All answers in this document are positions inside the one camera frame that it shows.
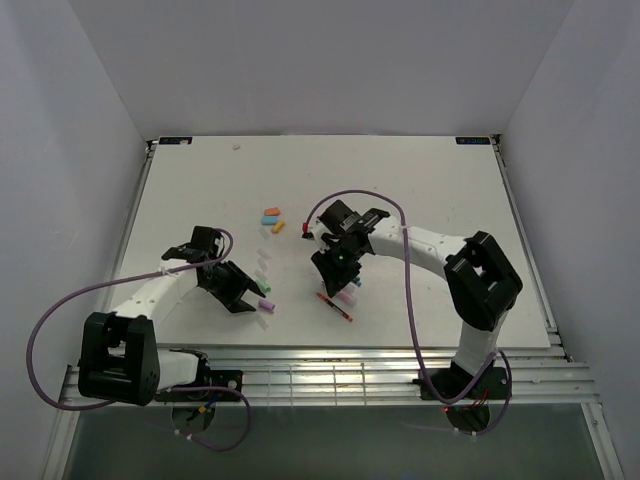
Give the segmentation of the purple highlighter cap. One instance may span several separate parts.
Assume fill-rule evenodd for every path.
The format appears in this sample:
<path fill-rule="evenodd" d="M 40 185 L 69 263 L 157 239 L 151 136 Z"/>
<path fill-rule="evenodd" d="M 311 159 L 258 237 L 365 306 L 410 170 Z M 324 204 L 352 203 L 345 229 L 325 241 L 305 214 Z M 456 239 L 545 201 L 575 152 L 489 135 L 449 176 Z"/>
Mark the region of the purple highlighter cap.
<path fill-rule="evenodd" d="M 274 313 L 276 306 L 266 299 L 260 299 L 258 301 L 258 307 L 268 313 Z"/>

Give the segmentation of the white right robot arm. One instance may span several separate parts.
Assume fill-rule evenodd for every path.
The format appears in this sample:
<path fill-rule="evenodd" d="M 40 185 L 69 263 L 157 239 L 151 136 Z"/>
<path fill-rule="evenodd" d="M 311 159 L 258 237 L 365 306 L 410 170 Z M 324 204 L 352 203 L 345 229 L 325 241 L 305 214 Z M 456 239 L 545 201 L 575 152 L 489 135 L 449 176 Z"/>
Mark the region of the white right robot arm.
<path fill-rule="evenodd" d="M 317 246 L 311 261 L 328 297 L 335 297 L 360 274 L 362 256 L 377 255 L 404 263 L 404 283 L 417 266 L 442 278 L 462 320 L 458 347 L 448 369 L 424 373 L 430 394 L 445 404 L 474 397 L 488 384 L 487 370 L 497 354 L 502 324 L 523 288 L 522 280 L 494 237 L 449 236 L 409 227 L 373 209 L 341 221 L 317 219 L 304 237 Z"/>

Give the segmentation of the green highlighter cap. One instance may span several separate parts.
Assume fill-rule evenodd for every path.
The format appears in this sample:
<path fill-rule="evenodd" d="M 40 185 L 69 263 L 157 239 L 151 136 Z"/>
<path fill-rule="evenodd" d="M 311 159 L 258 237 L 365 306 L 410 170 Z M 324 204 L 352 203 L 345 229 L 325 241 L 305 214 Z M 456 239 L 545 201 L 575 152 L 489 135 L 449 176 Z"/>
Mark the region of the green highlighter cap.
<path fill-rule="evenodd" d="M 263 294 L 268 294 L 271 292 L 271 287 L 265 281 L 257 280 L 256 284 Z"/>

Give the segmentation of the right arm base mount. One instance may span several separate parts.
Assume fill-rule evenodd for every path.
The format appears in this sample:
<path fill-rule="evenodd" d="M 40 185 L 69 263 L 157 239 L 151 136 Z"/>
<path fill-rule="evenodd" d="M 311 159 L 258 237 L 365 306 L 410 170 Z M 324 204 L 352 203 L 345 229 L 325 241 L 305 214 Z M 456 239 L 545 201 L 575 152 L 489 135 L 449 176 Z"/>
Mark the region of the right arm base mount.
<path fill-rule="evenodd" d="M 457 396 L 473 376 L 451 363 L 447 368 L 429 372 L 438 393 L 445 398 Z M 505 400 L 509 391 L 506 369 L 491 364 L 465 395 L 470 400 Z"/>

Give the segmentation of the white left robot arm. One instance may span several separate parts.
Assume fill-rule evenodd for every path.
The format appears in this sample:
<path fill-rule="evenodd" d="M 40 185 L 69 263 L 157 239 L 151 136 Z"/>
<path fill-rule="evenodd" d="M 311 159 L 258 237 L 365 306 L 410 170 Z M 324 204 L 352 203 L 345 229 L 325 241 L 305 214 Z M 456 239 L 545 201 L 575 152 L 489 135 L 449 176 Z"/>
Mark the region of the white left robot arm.
<path fill-rule="evenodd" d="M 92 313 L 84 323 L 78 389 L 82 396 L 145 406 L 164 391 L 201 399 L 219 383 L 194 350 L 160 349 L 155 330 L 192 290 L 209 292 L 232 314 L 254 312 L 246 292 L 264 289 L 231 261 L 202 266 L 171 259 L 114 310 Z"/>

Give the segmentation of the orange thin pen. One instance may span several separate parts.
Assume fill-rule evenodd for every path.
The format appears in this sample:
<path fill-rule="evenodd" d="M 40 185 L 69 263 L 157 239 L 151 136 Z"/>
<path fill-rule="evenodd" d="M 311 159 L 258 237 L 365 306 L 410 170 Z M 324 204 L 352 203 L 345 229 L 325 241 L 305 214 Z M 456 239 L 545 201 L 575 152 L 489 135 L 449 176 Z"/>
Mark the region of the orange thin pen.
<path fill-rule="evenodd" d="M 339 315 L 345 318 L 348 322 L 353 322 L 354 318 L 350 314 L 348 314 L 345 310 L 340 308 L 337 304 L 335 304 L 332 300 L 330 300 L 326 295 L 322 294 L 321 292 L 316 292 L 316 296 L 322 302 L 328 305 L 332 310 L 336 311 Z"/>

